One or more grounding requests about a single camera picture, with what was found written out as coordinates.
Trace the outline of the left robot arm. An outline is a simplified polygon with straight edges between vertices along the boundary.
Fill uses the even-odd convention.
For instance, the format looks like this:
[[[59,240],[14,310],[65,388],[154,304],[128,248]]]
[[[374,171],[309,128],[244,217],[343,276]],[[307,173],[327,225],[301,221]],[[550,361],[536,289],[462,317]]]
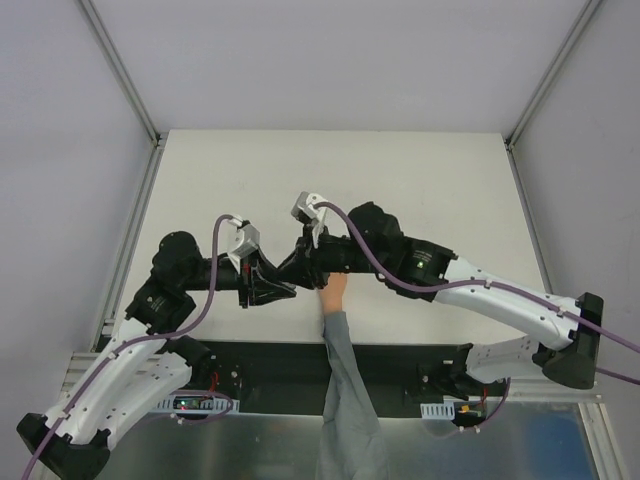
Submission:
[[[193,291],[235,291],[243,308],[293,298],[243,223],[224,254],[204,257],[184,231],[166,235],[125,319],[67,396],[28,413],[17,432],[35,460],[61,479],[94,479],[119,438],[173,392],[208,397],[220,378],[213,353],[189,333]]]

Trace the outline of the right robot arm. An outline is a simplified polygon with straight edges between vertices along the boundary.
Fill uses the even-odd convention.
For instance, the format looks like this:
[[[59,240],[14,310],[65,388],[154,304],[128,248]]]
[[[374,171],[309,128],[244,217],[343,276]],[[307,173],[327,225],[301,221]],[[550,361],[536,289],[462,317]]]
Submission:
[[[402,297],[459,307],[521,332],[514,340],[463,346],[465,361],[450,369],[451,385],[461,394],[536,374],[576,390],[593,387],[601,297],[572,299],[509,282],[446,247],[405,235],[397,218],[373,202],[342,213],[349,233],[337,237],[325,225],[330,208],[307,192],[296,201],[291,215],[303,230],[278,268],[280,279],[314,289],[331,273],[373,274]]]

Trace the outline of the grey sleeve forearm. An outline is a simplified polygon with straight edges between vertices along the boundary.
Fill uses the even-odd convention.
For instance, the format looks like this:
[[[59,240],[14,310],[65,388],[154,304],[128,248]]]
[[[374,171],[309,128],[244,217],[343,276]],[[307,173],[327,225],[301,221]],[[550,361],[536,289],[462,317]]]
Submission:
[[[378,416],[359,372],[346,313],[324,316],[331,375],[325,396],[315,477],[388,479],[389,458]]]

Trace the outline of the mannequin hand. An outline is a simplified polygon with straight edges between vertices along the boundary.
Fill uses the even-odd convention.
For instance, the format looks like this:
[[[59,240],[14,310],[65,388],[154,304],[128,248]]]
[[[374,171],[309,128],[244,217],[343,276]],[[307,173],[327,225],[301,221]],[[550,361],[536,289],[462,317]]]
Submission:
[[[348,276],[345,273],[331,273],[324,288],[318,291],[322,312],[330,315],[343,310],[343,299]]]

